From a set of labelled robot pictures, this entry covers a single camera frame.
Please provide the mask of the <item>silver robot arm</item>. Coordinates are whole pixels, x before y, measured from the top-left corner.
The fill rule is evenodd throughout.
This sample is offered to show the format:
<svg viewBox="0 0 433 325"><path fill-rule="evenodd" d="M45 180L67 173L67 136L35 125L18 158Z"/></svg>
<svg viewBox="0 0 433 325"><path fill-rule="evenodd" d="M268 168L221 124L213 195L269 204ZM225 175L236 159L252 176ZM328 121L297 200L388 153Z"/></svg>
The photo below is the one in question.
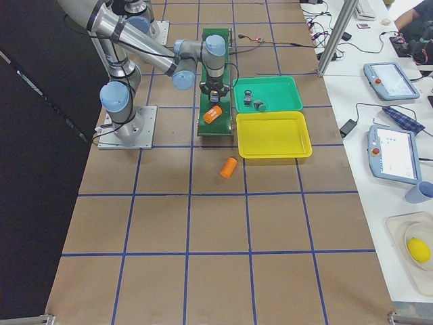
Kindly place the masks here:
<svg viewBox="0 0 433 325"><path fill-rule="evenodd" d="M112 9L111 1L60 1L73 22L86 30L112 80L126 82L136 73L129 55L153 66L172 79L179 90L196 83L201 66L198 135L231 135L229 42L231 30L206 28L202 40L178 39L172 49L156 39L149 1L125 1Z"/></svg>
<svg viewBox="0 0 433 325"><path fill-rule="evenodd" d="M154 13L151 1L126 0L124 10L128 21L141 32L152 36L155 33Z"/></svg>

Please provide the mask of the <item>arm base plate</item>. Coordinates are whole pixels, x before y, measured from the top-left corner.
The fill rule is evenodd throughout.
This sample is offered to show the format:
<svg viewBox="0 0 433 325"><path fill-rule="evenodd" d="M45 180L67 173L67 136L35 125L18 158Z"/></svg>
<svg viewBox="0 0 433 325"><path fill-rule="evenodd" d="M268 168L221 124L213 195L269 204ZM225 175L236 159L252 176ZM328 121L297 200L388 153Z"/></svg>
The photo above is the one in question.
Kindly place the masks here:
<svg viewBox="0 0 433 325"><path fill-rule="evenodd" d="M157 21L154 20L150 24L149 35L153 40L157 43L165 46L168 41L168 32L169 32L170 22L166 20Z"/></svg>
<svg viewBox="0 0 433 325"><path fill-rule="evenodd" d="M153 146L158 108L135 106L134 119L123 125L112 122L106 114L104 124L95 128L97 147L100 150L150 150Z"/></svg>

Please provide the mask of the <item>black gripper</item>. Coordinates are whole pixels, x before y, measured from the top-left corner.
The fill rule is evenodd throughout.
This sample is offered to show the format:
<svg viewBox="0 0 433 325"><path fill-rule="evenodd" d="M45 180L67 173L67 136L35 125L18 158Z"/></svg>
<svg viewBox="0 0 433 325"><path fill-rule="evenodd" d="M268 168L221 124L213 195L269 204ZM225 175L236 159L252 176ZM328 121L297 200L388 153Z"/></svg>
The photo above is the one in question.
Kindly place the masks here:
<svg viewBox="0 0 433 325"><path fill-rule="evenodd" d="M231 91L231 87L223 83L222 77L206 76L205 81L200 82L200 91L208 97L213 91L217 92L219 97L225 97Z"/></svg>

